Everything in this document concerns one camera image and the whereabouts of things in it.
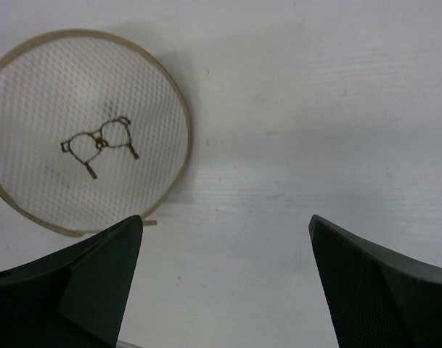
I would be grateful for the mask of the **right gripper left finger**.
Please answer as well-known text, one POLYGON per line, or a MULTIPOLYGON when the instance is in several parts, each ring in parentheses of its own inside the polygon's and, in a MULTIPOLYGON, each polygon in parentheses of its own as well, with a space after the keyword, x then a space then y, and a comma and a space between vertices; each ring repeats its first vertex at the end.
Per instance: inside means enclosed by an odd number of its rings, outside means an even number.
POLYGON ((131 216, 0 272, 0 347, 116 347, 143 237, 131 216))

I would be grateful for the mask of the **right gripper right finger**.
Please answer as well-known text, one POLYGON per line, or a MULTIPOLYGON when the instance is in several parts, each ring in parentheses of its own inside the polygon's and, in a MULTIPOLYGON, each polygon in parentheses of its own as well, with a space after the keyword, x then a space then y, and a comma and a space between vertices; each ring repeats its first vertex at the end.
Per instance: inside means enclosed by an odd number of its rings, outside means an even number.
POLYGON ((340 347, 442 347, 442 268, 318 215, 308 230, 340 347))

